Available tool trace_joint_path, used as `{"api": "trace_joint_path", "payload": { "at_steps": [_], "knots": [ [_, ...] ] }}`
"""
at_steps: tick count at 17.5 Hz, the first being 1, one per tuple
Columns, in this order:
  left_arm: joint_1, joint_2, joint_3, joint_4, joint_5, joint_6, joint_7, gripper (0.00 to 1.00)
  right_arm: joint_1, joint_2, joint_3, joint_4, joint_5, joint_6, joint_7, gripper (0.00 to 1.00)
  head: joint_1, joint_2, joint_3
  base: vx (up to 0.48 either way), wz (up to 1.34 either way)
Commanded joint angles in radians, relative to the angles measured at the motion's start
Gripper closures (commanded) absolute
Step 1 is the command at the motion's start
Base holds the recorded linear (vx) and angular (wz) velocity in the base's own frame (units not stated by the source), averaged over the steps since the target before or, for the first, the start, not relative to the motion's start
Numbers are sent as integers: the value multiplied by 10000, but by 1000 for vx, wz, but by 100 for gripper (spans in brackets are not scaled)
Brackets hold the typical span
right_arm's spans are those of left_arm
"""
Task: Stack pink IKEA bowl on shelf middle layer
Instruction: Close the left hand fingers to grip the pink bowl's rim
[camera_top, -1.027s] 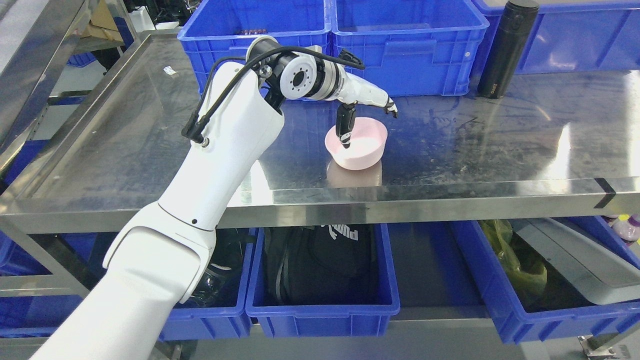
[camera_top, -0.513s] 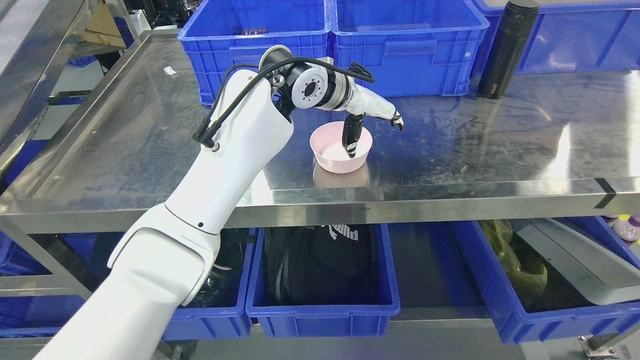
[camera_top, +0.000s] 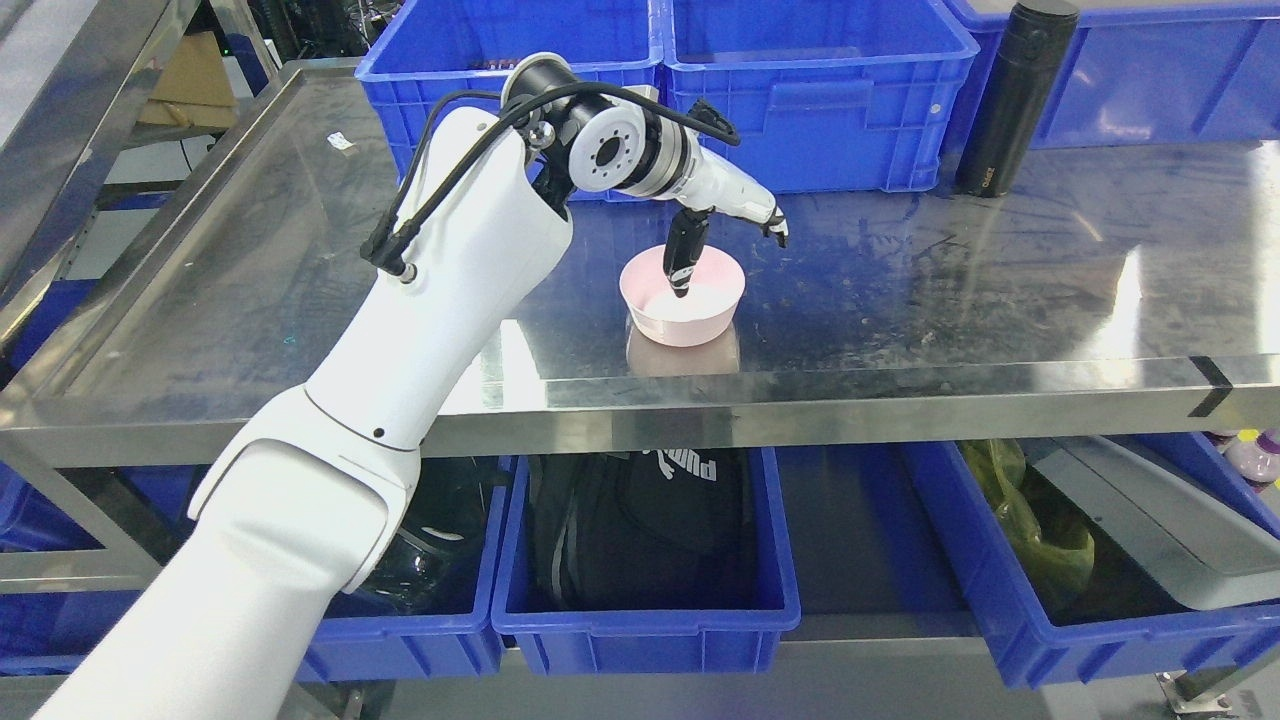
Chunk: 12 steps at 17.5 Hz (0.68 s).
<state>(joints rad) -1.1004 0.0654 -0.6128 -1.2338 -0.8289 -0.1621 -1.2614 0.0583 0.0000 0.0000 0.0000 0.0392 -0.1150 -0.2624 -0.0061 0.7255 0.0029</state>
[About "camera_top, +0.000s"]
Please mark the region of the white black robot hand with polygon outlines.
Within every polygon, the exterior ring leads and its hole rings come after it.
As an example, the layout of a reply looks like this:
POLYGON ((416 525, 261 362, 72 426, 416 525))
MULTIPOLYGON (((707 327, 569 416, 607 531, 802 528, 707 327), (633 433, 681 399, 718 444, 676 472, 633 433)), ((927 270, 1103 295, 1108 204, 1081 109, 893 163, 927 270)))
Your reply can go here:
POLYGON ((678 299, 691 288, 707 246, 709 218, 716 213, 755 225, 782 249, 788 246, 787 219, 774 195, 712 150, 696 146, 673 186, 657 197, 682 206, 671 222, 662 260, 663 274, 678 299))

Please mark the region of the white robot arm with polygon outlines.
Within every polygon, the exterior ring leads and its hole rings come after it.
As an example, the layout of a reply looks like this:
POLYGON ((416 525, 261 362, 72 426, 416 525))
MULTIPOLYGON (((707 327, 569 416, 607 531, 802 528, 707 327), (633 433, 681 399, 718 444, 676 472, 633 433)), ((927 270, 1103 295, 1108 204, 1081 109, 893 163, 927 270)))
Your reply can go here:
POLYGON ((520 61, 500 110, 436 104, 413 169, 361 246, 372 287, 302 384, 269 400, 197 488, 195 529, 38 719, 274 719, 334 594, 396 536, 420 445, 506 315, 573 234, 576 190, 641 193, 712 111, 520 61))

